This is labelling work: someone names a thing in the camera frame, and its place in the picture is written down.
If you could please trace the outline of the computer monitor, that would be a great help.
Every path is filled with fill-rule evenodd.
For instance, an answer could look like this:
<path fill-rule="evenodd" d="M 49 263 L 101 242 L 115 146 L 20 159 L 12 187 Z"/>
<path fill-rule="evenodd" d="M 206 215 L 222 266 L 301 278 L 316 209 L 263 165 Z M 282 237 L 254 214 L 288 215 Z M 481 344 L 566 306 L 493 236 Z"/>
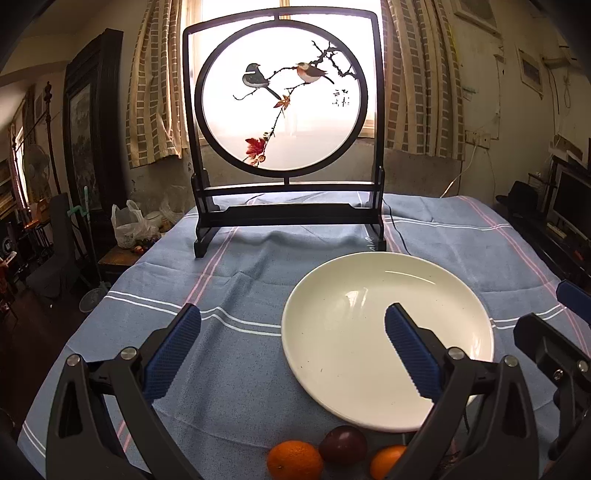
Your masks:
<path fill-rule="evenodd" d="M 552 157 L 550 210 L 570 229 L 590 240 L 590 172 Z"/>

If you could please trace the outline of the white plastic bag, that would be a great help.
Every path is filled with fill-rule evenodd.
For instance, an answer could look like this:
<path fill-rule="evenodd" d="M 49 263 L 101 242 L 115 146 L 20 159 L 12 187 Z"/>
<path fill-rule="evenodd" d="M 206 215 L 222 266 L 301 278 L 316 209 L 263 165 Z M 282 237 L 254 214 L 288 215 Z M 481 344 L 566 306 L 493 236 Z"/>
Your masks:
<path fill-rule="evenodd" d="M 117 246 L 122 249 L 132 249 L 137 242 L 160 237 L 158 228 L 148 222 L 133 200 L 127 200 L 123 209 L 112 205 L 111 224 Z"/>

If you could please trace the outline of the dark framed painting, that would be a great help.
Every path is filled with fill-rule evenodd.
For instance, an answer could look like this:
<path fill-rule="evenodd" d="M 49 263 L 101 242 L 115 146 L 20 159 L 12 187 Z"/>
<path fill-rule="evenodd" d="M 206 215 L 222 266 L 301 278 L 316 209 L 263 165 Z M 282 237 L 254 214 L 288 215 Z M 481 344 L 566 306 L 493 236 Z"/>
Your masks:
<path fill-rule="evenodd" d="M 111 207 L 127 199 L 119 131 L 119 67 L 123 33 L 107 28 L 66 66 L 62 133 L 69 195 L 90 208 L 81 228 L 98 259 L 116 245 Z"/>

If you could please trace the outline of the small orange kumquat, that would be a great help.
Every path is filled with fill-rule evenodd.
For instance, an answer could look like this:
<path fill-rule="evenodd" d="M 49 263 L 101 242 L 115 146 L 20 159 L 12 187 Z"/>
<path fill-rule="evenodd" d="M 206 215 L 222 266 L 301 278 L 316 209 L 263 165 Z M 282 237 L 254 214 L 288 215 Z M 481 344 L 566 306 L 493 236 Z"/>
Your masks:
<path fill-rule="evenodd" d="M 370 461 L 370 478 L 384 480 L 394 465 L 404 455 L 407 447 L 405 445 L 392 445 L 377 451 Z"/>

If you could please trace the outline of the dark purple plum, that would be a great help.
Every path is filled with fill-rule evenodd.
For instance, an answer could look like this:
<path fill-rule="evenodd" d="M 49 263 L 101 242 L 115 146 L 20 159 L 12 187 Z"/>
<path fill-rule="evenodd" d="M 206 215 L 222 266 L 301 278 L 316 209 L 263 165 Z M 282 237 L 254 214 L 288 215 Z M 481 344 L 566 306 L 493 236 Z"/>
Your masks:
<path fill-rule="evenodd" d="M 318 445 L 318 453 L 328 470 L 342 471 L 366 459 L 369 444 L 365 434 L 353 426 L 339 426 L 329 431 Z"/>

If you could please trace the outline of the bird painting screen stand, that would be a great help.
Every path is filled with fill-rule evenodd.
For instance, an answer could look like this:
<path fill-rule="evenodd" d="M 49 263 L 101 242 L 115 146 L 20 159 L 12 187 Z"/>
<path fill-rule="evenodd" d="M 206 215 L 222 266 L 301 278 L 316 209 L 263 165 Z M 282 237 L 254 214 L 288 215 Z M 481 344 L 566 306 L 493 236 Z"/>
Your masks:
<path fill-rule="evenodd" d="M 264 8 L 187 26 L 223 39 L 183 76 L 193 251 L 225 227 L 362 225 L 385 250 L 385 74 L 376 13 Z"/>

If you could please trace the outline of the left checkered curtain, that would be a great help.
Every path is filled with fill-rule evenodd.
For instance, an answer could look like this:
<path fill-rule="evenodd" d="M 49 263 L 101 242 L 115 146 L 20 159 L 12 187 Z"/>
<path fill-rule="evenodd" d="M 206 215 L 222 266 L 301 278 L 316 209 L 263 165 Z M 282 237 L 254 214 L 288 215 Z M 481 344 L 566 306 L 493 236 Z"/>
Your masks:
<path fill-rule="evenodd" d="M 182 156 L 188 147 L 182 87 L 183 3 L 146 4 L 131 60 L 125 117 L 129 167 Z"/>

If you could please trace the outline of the large orange mandarin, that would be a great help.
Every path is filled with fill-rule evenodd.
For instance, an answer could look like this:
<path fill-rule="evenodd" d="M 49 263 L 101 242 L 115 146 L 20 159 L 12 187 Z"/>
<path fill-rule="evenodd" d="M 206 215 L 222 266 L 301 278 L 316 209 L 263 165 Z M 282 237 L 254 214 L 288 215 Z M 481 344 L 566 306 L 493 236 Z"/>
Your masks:
<path fill-rule="evenodd" d="M 322 478 L 324 462 L 311 444 L 288 440 L 271 448 L 266 467 L 273 479 L 318 480 Z"/>

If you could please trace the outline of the checkered curtain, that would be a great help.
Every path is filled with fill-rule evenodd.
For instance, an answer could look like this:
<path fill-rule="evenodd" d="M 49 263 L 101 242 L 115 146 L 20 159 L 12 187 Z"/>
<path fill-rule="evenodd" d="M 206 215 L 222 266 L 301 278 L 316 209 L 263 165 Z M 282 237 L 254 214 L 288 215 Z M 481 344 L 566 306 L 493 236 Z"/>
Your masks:
<path fill-rule="evenodd" d="M 381 3 L 385 145 L 413 155 L 465 159 L 460 62 L 443 0 Z"/>
<path fill-rule="evenodd" d="M 182 87 L 183 3 L 146 4 L 131 60 L 125 117 L 129 167 L 182 156 L 188 147 Z"/>

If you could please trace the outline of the black hat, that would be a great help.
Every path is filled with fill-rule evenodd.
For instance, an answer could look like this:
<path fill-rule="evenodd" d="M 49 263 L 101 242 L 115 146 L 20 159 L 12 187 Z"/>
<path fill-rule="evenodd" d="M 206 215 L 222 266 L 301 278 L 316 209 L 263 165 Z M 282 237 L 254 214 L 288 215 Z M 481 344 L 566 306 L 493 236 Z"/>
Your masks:
<path fill-rule="evenodd" d="M 538 210 L 538 193 L 529 184 L 515 181 L 507 195 L 497 195 L 496 201 L 515 214 L 535 213 Z"/>

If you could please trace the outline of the right checkered curtain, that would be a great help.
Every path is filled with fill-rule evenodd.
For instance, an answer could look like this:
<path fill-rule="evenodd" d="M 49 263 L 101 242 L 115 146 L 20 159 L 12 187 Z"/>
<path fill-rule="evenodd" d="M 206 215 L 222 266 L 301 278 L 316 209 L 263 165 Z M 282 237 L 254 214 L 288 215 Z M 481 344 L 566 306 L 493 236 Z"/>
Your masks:
<path fill-rule="evenodd" d="M 443 0 L 381 3 L 385 145 L 413 155 L 465 159 L 460 62 Z"/>

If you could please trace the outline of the white ceramic plate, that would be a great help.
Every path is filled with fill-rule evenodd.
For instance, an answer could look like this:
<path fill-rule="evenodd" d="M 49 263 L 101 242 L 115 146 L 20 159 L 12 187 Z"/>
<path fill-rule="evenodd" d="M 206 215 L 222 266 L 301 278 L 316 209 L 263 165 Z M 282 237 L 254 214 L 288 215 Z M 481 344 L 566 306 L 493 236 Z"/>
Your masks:
<path fill-rule="evenodd" d="M 493 359 L 493 329 L 475 293 L 433 262 L 390 252 L 342 256 L 308 273 L 284 306 L 281 341 L 295 378 L 325 410 L 363 428 L 410 432 L 433 404 L 388 339 L 393 303 L 445 346 Z"/>

